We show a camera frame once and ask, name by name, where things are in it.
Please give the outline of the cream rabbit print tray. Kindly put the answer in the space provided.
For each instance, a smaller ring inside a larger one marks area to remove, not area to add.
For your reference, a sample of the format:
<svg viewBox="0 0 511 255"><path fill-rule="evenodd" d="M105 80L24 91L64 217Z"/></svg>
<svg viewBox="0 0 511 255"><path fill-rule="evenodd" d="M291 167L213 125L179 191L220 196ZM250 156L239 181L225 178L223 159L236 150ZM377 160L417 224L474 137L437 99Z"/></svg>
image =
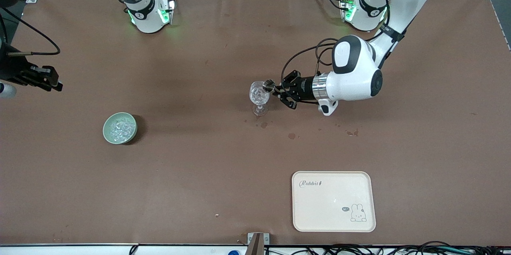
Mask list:
<svg viewBox="0 0 511 255"><path fill-rule="evenodd" d="M303 233L370 233L376 217L369 175L298 171L292 175L294 227Z"/></svg>

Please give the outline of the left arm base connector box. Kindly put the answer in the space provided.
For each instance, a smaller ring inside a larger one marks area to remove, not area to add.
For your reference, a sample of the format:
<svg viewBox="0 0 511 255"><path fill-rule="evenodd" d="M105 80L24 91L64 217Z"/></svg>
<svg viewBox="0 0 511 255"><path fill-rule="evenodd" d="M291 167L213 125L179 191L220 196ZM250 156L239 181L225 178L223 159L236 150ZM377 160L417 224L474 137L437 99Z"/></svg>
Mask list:
<svg viewBox="0 0 511 255"><path fill-rule="evenodd" d="M343 22L352 22L357 6L355 0L339 0L340 15Z"/></svg>

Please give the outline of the clear ice cubes heap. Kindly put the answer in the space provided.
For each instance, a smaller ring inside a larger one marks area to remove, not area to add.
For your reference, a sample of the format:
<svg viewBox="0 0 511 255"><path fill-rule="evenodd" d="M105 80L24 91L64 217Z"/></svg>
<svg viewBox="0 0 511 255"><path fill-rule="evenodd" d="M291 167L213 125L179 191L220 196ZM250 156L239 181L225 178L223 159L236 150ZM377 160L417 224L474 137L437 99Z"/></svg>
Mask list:
<svg viewBox="0 0 511 255"><path fill-rule="evenodd" d="M110 124L110 137L113 142L126 142L135 131L135 123L127 117L114 120Z"/></svg>

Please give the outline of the brown table cover sheet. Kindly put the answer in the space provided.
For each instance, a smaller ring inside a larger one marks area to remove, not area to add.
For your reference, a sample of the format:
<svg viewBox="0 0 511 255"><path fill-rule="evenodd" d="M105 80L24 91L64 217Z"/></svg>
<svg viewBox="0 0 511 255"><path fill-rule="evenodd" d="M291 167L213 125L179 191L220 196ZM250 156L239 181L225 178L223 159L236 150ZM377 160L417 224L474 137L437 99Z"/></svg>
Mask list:
<svg viewBox="0 0 511 255"><path fill-rule="evenodd" d="M324 38L352 33L325 0L177 0L143 34L118 0L38 0L23 19L60 55L62 92L0 100L0 244L511 245L511 52L490 0L428 0L382 72L380 93L328 117L254 81ZM135 117L126 144L103 137ZM370 233L303 233L292 175L362 171Z"/></svg>

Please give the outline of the pale green ceramic bowl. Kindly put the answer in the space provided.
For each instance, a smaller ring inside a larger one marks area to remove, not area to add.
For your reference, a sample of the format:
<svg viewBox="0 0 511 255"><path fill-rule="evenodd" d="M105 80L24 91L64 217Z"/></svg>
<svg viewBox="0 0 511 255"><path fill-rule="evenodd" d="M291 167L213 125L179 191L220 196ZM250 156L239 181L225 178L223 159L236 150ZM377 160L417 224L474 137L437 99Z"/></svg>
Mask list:
<svg viewBox="0 0 511 255"><path fill-rule="evenodd" d="M127 117L129 118L131 121L133 121L133 123L135 123L136 127L135 127L135 131L133 133L133 135L130 137L130 139L128 139L128 141L126 142L113 142L111 137L110 137L110 124L114 121L114 120L117 120L117 119L120 119L120 118L123 118L123 117ZM126 144L126 143L129 143L133 140L133 138L135 137L136 133L137 133L137 130L138 130L138 125L137 125L137 121L135 120L135 117L129 113L115 113L113 115L111 115L110 117L108 117L108 119L104 122L104 125L103 125L103 129L102 129L102 132L103 132L103 137L104 139L111 143L111 144Z"/></svg>

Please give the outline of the clear stemmed wine glass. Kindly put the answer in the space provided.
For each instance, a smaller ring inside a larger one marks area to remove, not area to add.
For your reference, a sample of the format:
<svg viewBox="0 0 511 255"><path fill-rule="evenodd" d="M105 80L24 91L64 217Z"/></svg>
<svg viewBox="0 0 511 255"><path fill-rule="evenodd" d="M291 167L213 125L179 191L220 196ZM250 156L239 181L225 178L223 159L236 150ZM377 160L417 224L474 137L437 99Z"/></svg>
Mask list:
<svg viewBox="0 0 511 255"><path fill-rule="evenodd" d="M260 117L268 112L270 93L263 88L264 81L254 81L250 86L249 97L252 102L253 113Z"/></svg>

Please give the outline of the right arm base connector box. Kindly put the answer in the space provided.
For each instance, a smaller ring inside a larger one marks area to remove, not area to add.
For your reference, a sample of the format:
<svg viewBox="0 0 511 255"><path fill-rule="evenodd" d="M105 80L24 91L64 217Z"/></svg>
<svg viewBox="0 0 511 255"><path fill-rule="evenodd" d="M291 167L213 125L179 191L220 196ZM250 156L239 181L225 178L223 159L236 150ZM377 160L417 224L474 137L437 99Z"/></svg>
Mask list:
<svg viewBox="0 0 511 255"><path fill-rule="evenodd" d="M175 0L159 0L159 15L164 24L172 24L173 13L176 7Z"/></svg>

